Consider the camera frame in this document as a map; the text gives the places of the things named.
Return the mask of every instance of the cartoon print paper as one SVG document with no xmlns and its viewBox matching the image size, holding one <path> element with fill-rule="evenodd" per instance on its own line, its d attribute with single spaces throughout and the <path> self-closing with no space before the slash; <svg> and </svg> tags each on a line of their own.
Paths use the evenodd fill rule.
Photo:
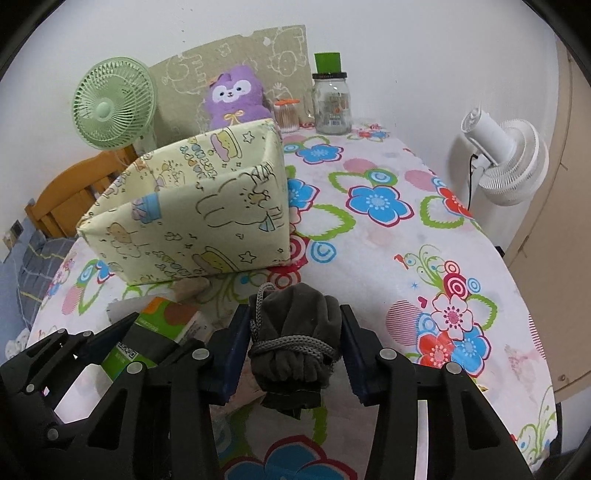
<svg viewBox="0 0 591 480">
<path fill-rule="evenodd" d="M 143 155 L 78 230 L 130 285 L 284 265 L 287 179 L 273 120 Z"/>
</svg>

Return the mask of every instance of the purple plush toy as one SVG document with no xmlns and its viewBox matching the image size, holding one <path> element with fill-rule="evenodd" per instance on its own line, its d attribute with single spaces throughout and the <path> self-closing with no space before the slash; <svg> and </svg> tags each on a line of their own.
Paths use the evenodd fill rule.
<svg viewBox="0 0 591 480">
<path fill-rule="evenodd" d="M 262 83 L 248 65 L 237 65 L 218 77 L 207 93 L 205 110 L 212 116 L 211 130 L 271 118 L 262 104 Z"/>
</svg>

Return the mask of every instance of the yellow ribbon bow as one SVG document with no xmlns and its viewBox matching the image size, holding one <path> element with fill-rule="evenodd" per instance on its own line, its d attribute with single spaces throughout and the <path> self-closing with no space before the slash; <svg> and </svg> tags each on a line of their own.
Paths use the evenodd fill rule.
<svg viewBox="0 0 591 480">
<path fill-rule="evenodd" d="M 226 113 L 226 115 L 223 116 L 223 119 L 226 122 L 230 122 L 230 127 L 232 125 L 236 125 L 236 124 L 241 124 L 242 122 L 238 119 L 239 116 L 244 115 L 244 110 L 236 110 L 234 113 Z"/>
</svg>

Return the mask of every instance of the pink flower print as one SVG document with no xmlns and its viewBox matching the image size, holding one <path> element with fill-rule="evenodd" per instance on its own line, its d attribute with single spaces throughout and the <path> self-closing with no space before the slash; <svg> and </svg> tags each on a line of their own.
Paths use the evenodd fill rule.
<svg viewBox="0 0 591 480">
<path fill-rule="evenodd" d="M 435 312 L 431 314 L 437 328 L 447 332 L 452 340 L 463 340 L 464 332 L 470 332 L 474 327 L 474 317 L 468 310 L 467 303 L 457 295 L 448 298 L 440 293 L 433 300 Z"/>
</svg>

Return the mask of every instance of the black power cord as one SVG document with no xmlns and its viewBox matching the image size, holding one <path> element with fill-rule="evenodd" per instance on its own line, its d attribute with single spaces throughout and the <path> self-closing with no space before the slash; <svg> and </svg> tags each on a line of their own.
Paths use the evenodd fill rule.
<svg viewBox="0 0 591 480">
<path fill-rule="evenodd" d="M 468 194 L 468 210 L 470 210 L 470 205 L 472 204 L 472 160 L 478 158 L 478 155 L 473 153 L 470 156 L 470 161 L 468 162 L 468 190 L 470 193 Z"/>
</svg>

